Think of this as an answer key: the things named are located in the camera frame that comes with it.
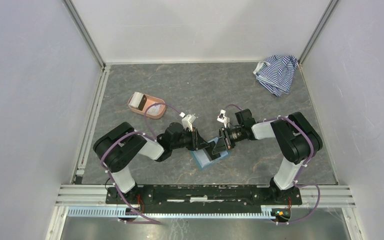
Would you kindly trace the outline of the teal card holder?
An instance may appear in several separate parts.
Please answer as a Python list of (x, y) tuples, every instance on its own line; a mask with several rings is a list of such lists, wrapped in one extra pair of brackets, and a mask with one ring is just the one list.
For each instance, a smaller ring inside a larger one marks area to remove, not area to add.
[(215, 147), (217, 142), (218, 142), (218, 138), (215, 137), (208, 142), (209, 147), (189, 152), (192, 158), (194, 159), (195, 163), (199, 167), (199, 169), (201, 170), (206, 169), (214, 165), (215, 163), (219, 162), (220, 160), (227, 158), (230, 155), (230, 152), (228, 150), (222, 151), (215, 155), (212, 154), (212, 150)]

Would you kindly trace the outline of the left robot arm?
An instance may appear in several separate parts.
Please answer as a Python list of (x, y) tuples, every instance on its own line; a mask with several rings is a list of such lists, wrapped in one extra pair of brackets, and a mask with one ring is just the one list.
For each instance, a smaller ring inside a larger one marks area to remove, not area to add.
[(178, 122), (172, 122), (156, 139), (123, 122), (99, 138), (92, 149), (114, 182), (119, 199), (131, 204), (137, 198), (137, 184), (129, 164), (137, 155), (162, 162), (171, 156), (173, 150), (185, 148), (198, 151), (209, 146), (195, 127), (184, 128)]

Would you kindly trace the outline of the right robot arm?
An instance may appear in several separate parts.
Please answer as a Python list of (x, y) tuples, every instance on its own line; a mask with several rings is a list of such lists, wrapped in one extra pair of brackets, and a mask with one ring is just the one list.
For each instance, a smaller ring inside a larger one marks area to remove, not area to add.
[(237, 125), (225, 123), (219, 129), (219, 138), (212, 154), (231, 150), (243, 140), (274, 138), (283, 155), (279, 170), (270, 180), (269, 199), (282, 204), (289, 198), (289, 189), (296, 186), (297, 176), (315, 154), (323, 148), (323, 141), (317, 131), (301, 112), (278, 116), (272, 120), (257, 122), (249, 109), (235, 113)]

